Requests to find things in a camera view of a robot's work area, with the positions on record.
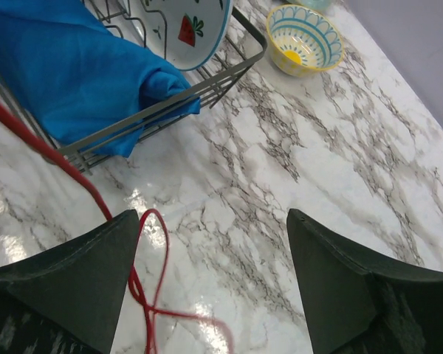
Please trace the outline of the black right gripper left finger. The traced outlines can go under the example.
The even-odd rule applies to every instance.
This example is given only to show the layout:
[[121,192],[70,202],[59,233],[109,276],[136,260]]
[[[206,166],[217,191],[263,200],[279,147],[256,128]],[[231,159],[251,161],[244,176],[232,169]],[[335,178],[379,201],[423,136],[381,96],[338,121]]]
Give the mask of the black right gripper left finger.
[[109,353],[138,237],[126,210],[0,267],[0,353]]

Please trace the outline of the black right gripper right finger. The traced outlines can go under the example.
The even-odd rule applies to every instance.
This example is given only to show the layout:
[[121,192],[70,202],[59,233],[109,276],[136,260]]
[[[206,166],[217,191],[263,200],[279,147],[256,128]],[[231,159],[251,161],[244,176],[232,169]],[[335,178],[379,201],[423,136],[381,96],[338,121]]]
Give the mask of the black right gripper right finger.
[[443,272],[380,254],[298,209],[286,225],[314,353],[443,353]]

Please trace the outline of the blue cloth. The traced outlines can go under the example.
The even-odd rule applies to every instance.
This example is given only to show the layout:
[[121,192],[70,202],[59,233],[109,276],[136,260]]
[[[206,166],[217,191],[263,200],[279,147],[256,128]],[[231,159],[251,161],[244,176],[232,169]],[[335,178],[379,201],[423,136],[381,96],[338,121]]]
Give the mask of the blue cloth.
[[113,35],[79,1],[0,1],[0,77],[62,145],[190,86],[172,64]]

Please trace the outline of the yellow blue patterned bowl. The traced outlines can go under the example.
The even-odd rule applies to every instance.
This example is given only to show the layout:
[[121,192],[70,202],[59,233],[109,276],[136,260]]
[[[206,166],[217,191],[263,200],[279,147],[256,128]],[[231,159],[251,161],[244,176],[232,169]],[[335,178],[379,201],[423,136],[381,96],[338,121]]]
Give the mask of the yellow blue patterned bowl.
[[343,60],[340,33],[322,14],[297,4],[285,4],[267,16],[268,53],[283,73],[303,77],[325,72]]

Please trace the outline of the strawberry pattern plate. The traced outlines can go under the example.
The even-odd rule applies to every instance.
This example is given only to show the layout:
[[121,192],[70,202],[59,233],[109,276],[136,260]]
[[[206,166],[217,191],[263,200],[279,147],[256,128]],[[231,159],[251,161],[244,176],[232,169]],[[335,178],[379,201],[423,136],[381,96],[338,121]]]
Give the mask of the strawberry pattern plate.
[[233,11],[228,0],[127,1],[135,27],[154,54],[178,70],[203,66],[221,44]]

